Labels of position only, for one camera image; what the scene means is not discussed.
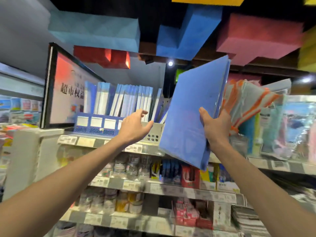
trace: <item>light blue ceiling block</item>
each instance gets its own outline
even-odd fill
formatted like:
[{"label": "light blue ceiling block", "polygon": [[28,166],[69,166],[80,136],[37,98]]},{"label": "light blue ceiling block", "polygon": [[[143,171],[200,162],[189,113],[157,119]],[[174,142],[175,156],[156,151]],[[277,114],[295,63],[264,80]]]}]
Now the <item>light blue ceiling block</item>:
[{"label": "light blue ceiling block", "polygon": [[188,6],[180,29],[161,25],[156,55],[192,60],[222,19],[220,6]]},{"label": "light blue ceiling block", "polygon": [[65,43],[138,52],[138,19],[52,11],[48,30]]}]

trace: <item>hand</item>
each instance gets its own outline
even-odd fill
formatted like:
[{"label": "hand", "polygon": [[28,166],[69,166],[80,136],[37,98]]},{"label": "hand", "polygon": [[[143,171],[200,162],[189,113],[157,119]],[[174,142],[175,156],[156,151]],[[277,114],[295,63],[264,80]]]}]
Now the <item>hand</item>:
[{"label": "hand", "polygon": [[142,140],[152,128],[153,121],[149,121],[145,127],[141,124],[141,118],[146,114],[147,111],[139,109],[124,118],[118,136],[127,146]]},{"label": "hand", "polygon": [[205,136],[211,148],[218,143],[228,143],[231,127],[230,115],[225,110],[222,110],[219,117],[213,119],[203,107],[200,107],[199,112],[204,122]]}]

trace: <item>blue folder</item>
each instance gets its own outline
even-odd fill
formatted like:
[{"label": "blue folder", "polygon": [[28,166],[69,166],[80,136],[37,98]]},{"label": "blue folder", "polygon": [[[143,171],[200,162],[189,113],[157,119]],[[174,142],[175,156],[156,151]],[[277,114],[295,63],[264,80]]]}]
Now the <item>blue folder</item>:
[{"label": "blue folder", "polygon": [[199,108],[202,106],[211,117],[218,117],[229,66],[226,55],[180,74],[160,138],[160,150],[206,170],[210,150]]}]

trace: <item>left arm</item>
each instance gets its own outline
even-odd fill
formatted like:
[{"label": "left arm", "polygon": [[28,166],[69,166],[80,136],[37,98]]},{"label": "left arm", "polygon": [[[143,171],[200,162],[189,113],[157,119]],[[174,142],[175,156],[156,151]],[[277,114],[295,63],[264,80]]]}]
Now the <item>left arm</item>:
[{"label": "left arm", "polygon": [[137,110],[124,119],[119,134],[107,144],[1,203],[2,236],[44,236],[107,163],[148,134],[153,122],[142,127],[141,117],[146,113]]}]

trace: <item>display screen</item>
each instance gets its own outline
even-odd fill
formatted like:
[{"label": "display screen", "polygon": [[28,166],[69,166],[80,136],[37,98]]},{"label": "display screen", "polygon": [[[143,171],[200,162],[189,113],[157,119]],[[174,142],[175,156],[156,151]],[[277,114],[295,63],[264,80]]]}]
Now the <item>display screen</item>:
[{"label": "display screen", "polygon": [[40,127],[73,127],[77,112],[83,112],[85,81],[103,81],[56,43],[50,43],[46,69],[43,115]]},{"label": "display screen", "polygon": [[84,82],[99,82],[80,66],[58,53],[50,123],[75,123],[76,112],[83,112]]}]

